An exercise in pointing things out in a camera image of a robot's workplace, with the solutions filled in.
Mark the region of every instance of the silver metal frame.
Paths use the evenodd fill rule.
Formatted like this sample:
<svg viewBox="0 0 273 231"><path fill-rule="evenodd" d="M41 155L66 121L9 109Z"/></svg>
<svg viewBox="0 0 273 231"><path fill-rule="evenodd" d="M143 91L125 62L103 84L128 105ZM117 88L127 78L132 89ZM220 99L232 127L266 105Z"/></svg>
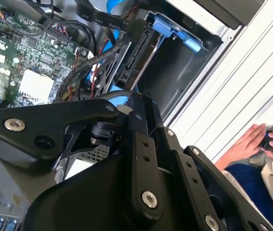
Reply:
<svg viewBox="0 0 273 231"><path fill-rule="evenodd" d="M174 123L173 120L178 119L182 112L186 109L186 107L189 105L189 103L193 100L193 95L197 94L194 93L194 91L198 91L200 88L197 90L197 86L199 83L202 81L202 85L206 84L207 80L210 78L211 74L209 73L210 71L212 72L213 70L216 69L216 67L219 65L219 63L223 60L222 57L225 57L227 55L227 49L230 49L229 45L233 41L233 39L236 37L236 35L239 33L239 31L242 28L239 27L237 30L232 30L232 29L227 29L226 32L222 35L221 39L223 44L219 46L219 48L215 51L214 55L211 57L209 62L206 64L204 69L200 72L198 75L197 79L191 84L191 86L185 91L183 96L177 100L176 107L174 110L169 112L169 114L165 117L164 119L164 125L165 126L170 126L171 123Z"/></svg>

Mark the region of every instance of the screw hole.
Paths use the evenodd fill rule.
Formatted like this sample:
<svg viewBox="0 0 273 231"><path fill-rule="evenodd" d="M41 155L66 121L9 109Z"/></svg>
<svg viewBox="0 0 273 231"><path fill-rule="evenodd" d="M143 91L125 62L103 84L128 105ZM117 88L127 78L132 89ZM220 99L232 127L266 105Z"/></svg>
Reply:
<svg viewBox="0 0 273 231"><path fill-rule="evenodd" d="M252 231L259 231L259 229L257 228L257 226L252 222L252 221L247 221L248 225L250 226Z"/></svg>
<svg viewBox="0 0 273 231"><path fill-rule="evenodd" d="M141 117L141 115L136 114L136 118L138 118L139 120L142 120L143 118Z"/></svg>
<svg viewBox="0 0 273 231"><path fill-rule="evenodd" d="M194 177L192 178L192 180L195 184L198 184L198 180L196 180Z"/></svg>
<svg viewBox="0 0 273 231"><path fill-rule="evenodd" d="M112 106L110 106L110 105L107 105L107 106L106 106L106 108L107 108L107 110L109 110L109 111L111 111L111 112L113 112L113 111L114 111L113 107L112 107Z"/></svg>
<svg viewBox="0 0 273 231"><path fill-rule="evenodd" d="M144 158L144 160L147 161L147 162L150 161L150 158L149 158L148 156L146 156L146 155L144 155L143 158Z"/></svg>
<svg viewBox="0 0 273 231"><path fill-rule="evenodd" d="M52 150L55 147L55 141L49 136L36 136L35 145L42 150Z"/></svg>

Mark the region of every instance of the green circuit board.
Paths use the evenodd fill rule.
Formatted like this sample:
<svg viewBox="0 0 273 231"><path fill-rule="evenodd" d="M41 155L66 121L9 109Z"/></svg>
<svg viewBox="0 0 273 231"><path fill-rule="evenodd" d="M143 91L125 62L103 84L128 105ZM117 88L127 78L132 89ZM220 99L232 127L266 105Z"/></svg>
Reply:
<svg viewBox="0 0 273 231"><path fill-rule="evenodd" d="M29 34L43 29L40 24L17 13L8 20ZM60 38L48 32L34 38L20 36L0 16L0 101L9 101L11 107L50 103L81 49L85 48L71 40L61 43Z"/></svg>

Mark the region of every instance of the red wire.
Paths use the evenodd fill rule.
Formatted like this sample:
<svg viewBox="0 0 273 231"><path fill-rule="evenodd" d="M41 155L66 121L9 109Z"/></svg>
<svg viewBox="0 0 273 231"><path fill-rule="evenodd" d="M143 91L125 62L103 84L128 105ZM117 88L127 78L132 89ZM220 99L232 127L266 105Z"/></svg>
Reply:
<svg viewBox="0 0 273 231"><path fill-rule="evenodd" d="M101 53L102 53L103 49L104 49L105 46L107 45L107 42L108 42L108 39L106 39L106 40L104 41L104 43L103 43L103 45L101 46L101 48L100 48L98 54L101 54ZM91 95L90 95L90 99L94 96L94 95L93 95L93 94L94 94L94 83L95 83L94 77L96 76L97 72L98 72L98 65L96 65L96 68L95 68L95 70L94 70L94 72L93 72L93 75L92 75L92 85L91 85Z"/></svg>
<svg viewBox="0 0 273 231"><path fill-rule="evenodd" d="M93 91L94 91L94 83L95 83L95 81L94 81L94 77L96 76L96 74L97 74L97 72L98 72L98 65L96 65L96 68L95 68L95 70L94 70L94 72L93 72L93 75L92 75L92 85L91 85L91 95L90 95L90 99L93 97Z"/></svg>
<svg viewBox="0 0 273 231"><path fill-rule="evenodd" d="M69 87L68 87L68 92L69 92L69 102L71 102L71 100L72 100L72 90L71 90L71 86L69 85Z"/></svg>

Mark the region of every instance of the black cable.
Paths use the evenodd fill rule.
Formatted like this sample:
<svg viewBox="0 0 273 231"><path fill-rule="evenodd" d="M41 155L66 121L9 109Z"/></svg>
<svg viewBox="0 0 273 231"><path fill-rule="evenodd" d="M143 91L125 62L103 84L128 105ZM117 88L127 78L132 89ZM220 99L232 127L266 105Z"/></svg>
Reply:
<svg viewBox="0 0 273 231"><path fill-rule="evenodd" d="M80 85L81 85L84 77L87 77L90 74L90 71L91 71L91 68L88 68L87 71L82 71L78 76L78 82L77 82L77 85L75 87L75 97L76 97L77 101L81 101L81 98L80 98Z"/></svg>
<svg viewBox="0 0 273 231"><path fill-rule="evenodd" d="M111 100L113 98L117 98L120 96L130 97L133 93L135 93L135 92L130 91L130 90L115 90L115 91L111 91L111 92L103 94L103 95L99 95L99 96L95 97L94 99Z"/></svg>
<svg viewBox="0 0 273 231"><path fill-rule="evenodd" d="M24 37L37 37L37 36L40 36L40 35L43 35L51 26L50 23L48 23L48 25L43 29L41 30L40 32L36 33L36 34L27 34L27 33L24 33L22 31L19 31L18 29L14 28L14 26L6 19L6 17L4 16L3 18L3 21L5 22L5 24L7 24L7 26L13 30L16 34L20 35L20 36L24 36Z"/></svg>
<svg viewBox="0 0 273 231"><path fill-rule="evenodd" d="M73 78L78 76L82 71L87 70L87 68L92 67L95 64L98 64L100 61L104 60L105 58L109 57L110 55L117 52L125 43L129 41L129 38L124 35L123 38L118 41L112 48L106 50L105 52L94 56L92 59L89 59L85 63L79 65L73 71L69 73L69 75L63 80L62 84L60 85L58 92L56 94L57 98L62 98L64 90L68 88L69 83Z"/></svg>
<svg viewBox="0 0 273 231"><path fill-rule="evenodd" d="M27 2L28 4L31 5L31 7L37 11L39 14L41 14L44 18L46 18L47 20L49 20L49 23L50 23L50 26L51 25L54 25L55 23L59 23L61 25L65 25L65 26L70 26L70 25L78 25L79 27L81 27L81 30L87 35L88 37L88 40L90 43L91 39L92 39L92 42L93 42L93 55L96 55L97 54L97 50L98 50L98 47L97 47L97 40L94 36L94 32L90 29L89 26L87 26L86 24L83 24L79 21L76 21L76 20L56 20L56 19L53 19L51 18L44 10L42 10L37 4L35 4L32 0L25 0L25 2Z"/></svg>
<svg viewBox="0 0 273 231"><path fill-rule="evenodd" d="M78 25L80 27L82 27L82 31L84 31L86 33L86 35L88 36L88 38L92 39L92 42L93 42L93 55L97 55L97 52L98 52L98 46L97 46L97 40L96 40L96 37L94 36L94 32L93 30L90 29L89 26L87 26L86 24L83 24L79 21L75 21L75 20L64 20L64 21L58 21L59 24L62 24L62 25Z"/></svg>
<svg viewBox="0 0 273 231"><path fill-rule="evenodd" d="M54 18L54 0L51 0L51 11L52 11L51 18Z"/></svg>
<svg viewBox="0 0 273 231"><path fill-rule="evenodd" d="M34 6L39 6L39 7L45 7L45 8L52 8L52 6L50 4L43 4L43 3L38 3L38 2L33 2L31 0L24 0L26 3L30 4L30 5L34 5ZM63 11L57 7L57 6L53 6L54 11L58 12L58 13L62 13Z"/></svg>
<svg viewBox="0 0 273 231"><path fill-rule="evenodd" d="M112 30L108 27L105 26L101 26L104 33L106 34L106 36L108 37L108 39L111 41L112 45L115 45L117 43L117 40L112 32Z"/></svg>

